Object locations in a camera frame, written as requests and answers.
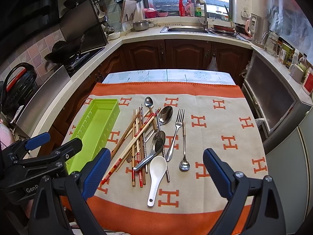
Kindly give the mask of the floral table cover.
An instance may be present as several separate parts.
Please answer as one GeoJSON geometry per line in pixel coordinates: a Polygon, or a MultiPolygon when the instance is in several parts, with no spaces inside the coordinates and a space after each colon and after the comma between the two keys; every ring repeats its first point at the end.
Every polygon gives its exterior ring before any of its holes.
{"type": "Polygon", "coordinates": [[[202,84],[235,85],[228,73],[210,70],[133,70],[110,73],[102,81],[103,84],[134,83],[134,82],[183,82],[202,84]]]}

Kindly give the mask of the steel splash panel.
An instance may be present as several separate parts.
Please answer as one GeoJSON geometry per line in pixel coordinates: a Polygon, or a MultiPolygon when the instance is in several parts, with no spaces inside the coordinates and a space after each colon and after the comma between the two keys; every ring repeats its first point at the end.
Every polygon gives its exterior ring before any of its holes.
{"type": "Polygon", "coordinates": [[[61,66],[43,83],[18,117],[15,130],[17,134],[28,137],[32,135],[47,108],[69,80],[69,74],[61,66]]]}

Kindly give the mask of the orange beige H blanket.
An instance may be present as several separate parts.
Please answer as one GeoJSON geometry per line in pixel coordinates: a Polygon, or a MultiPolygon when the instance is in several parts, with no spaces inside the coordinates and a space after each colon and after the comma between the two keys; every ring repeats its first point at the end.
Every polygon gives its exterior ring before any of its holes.
{"type": "Polygon", "coordinates": [[[71,122],[78,124],[93,99],[117,99],[119,115],[106,146],[112,150],[130,124],[133,112],[151,97],[154,108],[173,107],[171,121],[162,125],[164,149],[168,150],[175,132],[178,109],[185,109],[186,158],[190,169],[180,171],[183,159],[183,127],[178,130],[174,154],[156,194],[148,207],[150,185],[132,186],[138,175],[125,162],[109,180],[99,186],[88,205],[106,230],[130,234],[207,234],[218,220],[227,200],[222,198],[203,163],[203,152],[213,149],[234,171],[262,178],[268,168],[262,140],[252,112],[236,85],[181,82],[97,84],[71,122]]]}

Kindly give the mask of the black wok pan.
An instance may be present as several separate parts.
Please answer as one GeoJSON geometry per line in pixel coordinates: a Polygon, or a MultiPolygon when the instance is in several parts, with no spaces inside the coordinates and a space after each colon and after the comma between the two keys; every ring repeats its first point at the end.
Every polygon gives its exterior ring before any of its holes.
{"type": "Polygon", "coordinates": [[[45,60],[51,63],[60,64],[69,59],[73,55],[81,52],[81,47],[85,41],[85,35],[74,39],[71,42],[66,42],[60,48],[48,53],[45,60]]]}

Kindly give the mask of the steel faucet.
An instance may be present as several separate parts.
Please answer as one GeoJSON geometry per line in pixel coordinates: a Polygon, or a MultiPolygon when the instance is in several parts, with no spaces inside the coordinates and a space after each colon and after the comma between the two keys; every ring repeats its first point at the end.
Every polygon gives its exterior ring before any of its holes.
{"type": "Polygon", "coordinates": [[[207,20],[207,6],[205,0],[194,0],[195,15],[196,17],[203,18],[203,22],[200,21],[204,29],[208,29],[208,20],[207,20]]]}

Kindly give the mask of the large steel tablespoon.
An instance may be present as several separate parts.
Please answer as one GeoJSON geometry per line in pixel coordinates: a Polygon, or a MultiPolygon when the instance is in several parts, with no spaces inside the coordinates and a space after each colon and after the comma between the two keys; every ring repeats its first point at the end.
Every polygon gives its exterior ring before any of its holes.
{"type": "MultiPolygon", "coordinates": [[[[158,118],[160,122],[160,126],[166,125],[171,121],[173,114],[173,107],[172,106],[165,106],[162,108],[162,110],[158,113],[158,118]]],[[[148,140],[152,137],[155,130],[151,130],[147,135],[145,135],[145,143],[148,142],[148,140]]]]}

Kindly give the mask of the glass jar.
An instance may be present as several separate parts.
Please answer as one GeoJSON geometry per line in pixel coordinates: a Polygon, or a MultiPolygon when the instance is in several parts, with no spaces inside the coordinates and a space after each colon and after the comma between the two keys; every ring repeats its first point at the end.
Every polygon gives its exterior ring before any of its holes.
{"type": "Polygon", "coordinates": [[[279,35],[273,31],[266,31],[263,34],[262,42],[264,45],[264,50],[271,56],[277,55],[279,35]]]}

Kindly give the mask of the steel soup ladle spoon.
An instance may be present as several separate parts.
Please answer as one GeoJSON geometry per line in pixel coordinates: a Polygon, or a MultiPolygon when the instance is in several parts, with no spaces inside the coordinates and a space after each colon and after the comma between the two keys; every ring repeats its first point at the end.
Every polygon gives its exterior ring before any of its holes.
{"type": "Polygon", "coordinates": [[[152,139],[151,151],[139,164],[136,165],[134,171],[141,170],[146,164],[148,164],[157,154],[159,154],[165,143],[165,132],[163,130],[158,131],[152,139]]]}

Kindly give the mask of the steel pot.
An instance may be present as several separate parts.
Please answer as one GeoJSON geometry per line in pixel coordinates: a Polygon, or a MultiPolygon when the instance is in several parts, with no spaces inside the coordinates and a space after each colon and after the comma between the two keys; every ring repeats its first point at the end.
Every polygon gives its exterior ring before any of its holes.
{"type": "Polygon", "coordinates": [[[141,20],[132,23],[132,28],[134,31],[144,31],[152,27],[154,27],[154,23],[150,22],[149,20],[141,20]]]}

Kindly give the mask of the red spray bottle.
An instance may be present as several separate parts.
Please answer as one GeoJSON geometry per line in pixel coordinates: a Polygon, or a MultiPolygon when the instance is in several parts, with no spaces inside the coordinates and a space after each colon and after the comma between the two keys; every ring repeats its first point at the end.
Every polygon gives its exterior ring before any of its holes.
{"type": "Polygon", "coordinates": [[[181,17],[185,16],[185,7],[184,7],[184,4],[183,4],[183,0],[179,0],[179,15],[181,17]]]}

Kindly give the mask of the steel fork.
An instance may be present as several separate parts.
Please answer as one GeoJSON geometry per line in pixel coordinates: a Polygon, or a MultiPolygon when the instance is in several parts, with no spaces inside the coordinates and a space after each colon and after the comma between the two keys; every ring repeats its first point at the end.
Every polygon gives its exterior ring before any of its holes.
{"type": "Polygon", "coordinates": [[[178,130],[183,126],[184,116],[185,116],[185,109],[179,108],[178,113],[177,113],[177,119],[175,122],[176,129],[174,132],[173,140],[165,158],[167,162],[171,161],[172,156],[174,154],[174,145],[175,145],[176,136],[177,136],[178,130]]]}

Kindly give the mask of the gold-handled small spoon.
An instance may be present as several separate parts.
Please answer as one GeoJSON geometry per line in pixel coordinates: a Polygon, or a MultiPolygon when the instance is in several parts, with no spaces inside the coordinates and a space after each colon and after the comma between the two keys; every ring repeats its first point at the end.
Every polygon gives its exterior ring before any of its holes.
{"type": "Polygon", "coordinates": [[[183,159],[179,164],[180,171],[186,172],[190,169],[190,163],[186,158],[186,124],[183,122],[183,159]]]}

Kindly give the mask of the wooden-handled small spoon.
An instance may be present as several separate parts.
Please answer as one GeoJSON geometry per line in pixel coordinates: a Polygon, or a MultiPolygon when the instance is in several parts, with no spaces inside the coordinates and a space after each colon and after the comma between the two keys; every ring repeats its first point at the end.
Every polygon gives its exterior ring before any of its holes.
{"type": "MultiPolygon", "coordinates": [[[[149,109],[150,112],[152,112],[152,107],[153,107],[153,100],[151,97],[146,97],[145,100],[144,100],[144,104],[145,106],[149,109]]],[[[157,123],[156,123],[156,120],[153,119],[153,129],[154,130],[157,130],[157,123]]]]}

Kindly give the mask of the green plastic utensil tray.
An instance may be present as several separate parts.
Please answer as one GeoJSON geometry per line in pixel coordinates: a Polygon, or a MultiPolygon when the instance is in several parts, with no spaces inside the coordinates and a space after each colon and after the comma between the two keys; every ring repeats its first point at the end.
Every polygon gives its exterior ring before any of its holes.
{"type": "Polygon", "coordinates": [[[70,138],[82,141],[82,150],[66,162],[67,171],[81,171],[106,146],[119,115],[117,99],[93,99],[70,132],[70,138]]]}

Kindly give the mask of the black rice cooker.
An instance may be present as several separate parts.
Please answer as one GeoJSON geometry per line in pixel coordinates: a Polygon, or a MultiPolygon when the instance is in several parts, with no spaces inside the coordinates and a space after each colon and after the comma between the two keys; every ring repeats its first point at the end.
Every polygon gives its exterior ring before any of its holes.
{"type": "Polygon", "coordinates": [[[1,81],[1,112],[14,115],[18,108],[26,105],[37,90],[37,73],[29,63],[19,63],[1,81]]]}

